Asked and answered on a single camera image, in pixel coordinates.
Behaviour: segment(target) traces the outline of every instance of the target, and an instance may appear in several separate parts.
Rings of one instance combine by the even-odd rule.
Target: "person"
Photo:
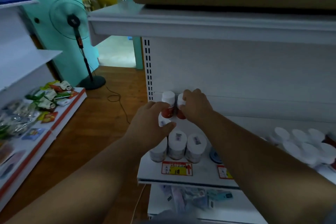
[[[215,112],[196,89],[181,110],[208,137],[235,181],[269,224],[336,223],[336,186],[313,169]],[[130,168],[176,126],[158,126],[169,104],[140,107],[125,135],[7,223],[102,223]]]

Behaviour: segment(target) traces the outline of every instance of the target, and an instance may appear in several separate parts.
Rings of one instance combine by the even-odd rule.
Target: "price tag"
[[[227,170],[226,166],[217,165],[217,168],[220,179],[233,180],[233,177]]]
[[[193,175],[193,165],[188,162],[163,161],[161,173],[164,175]]]

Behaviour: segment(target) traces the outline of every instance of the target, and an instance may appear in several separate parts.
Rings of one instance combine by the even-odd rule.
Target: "standing fan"
[[[92,76],[89,63],[85,57],[83,39],[89,36],[85,7],[76,0],[56,0],[50,7],[49,18],[53,27],[63,36],[77,41],[89,76],[79,86],[86,90],[95,90],[106,83],[102,76]]]

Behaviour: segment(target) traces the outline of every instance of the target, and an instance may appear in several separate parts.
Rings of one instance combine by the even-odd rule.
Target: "red arrow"
[[[188,174],[190,174],[191,166],[187,164],[187,165],[185,165],[185,167],[186,167],[187,170],[188,170]]]

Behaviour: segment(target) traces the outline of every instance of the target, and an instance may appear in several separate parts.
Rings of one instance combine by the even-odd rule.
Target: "forearm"
[[[336,204],[334,184],[222,115],[198,126],[268,223],[321,223]]]
[[[102,223],[127,171],[143,154],[134,139],[114,142],[8,223]]]

